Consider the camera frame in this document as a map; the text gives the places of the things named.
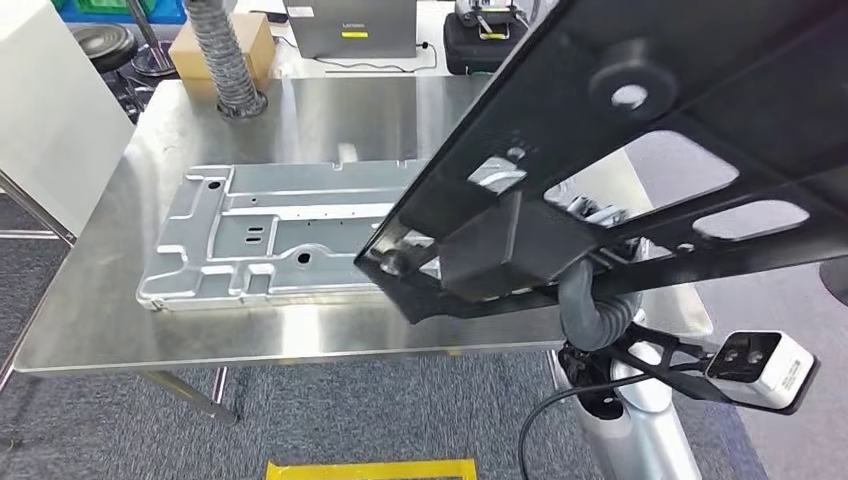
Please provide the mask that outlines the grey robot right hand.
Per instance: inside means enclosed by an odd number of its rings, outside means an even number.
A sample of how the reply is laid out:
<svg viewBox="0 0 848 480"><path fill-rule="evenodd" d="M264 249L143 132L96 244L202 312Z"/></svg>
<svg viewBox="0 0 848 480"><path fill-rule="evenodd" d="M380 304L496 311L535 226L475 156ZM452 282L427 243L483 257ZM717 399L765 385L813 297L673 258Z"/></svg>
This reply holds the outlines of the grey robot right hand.
<svg viewBox="0 0 848 480"><path fill-rule="evenodd" d="M585 222L610 228L629 219L629 212L615 205L601 206L586 196L577 196L566 204L566 211ZM603 247L590 253L588 258L601 270L610 270L619 264L642 260L647 246L641 237L622 241L612 247Z"/></svg>

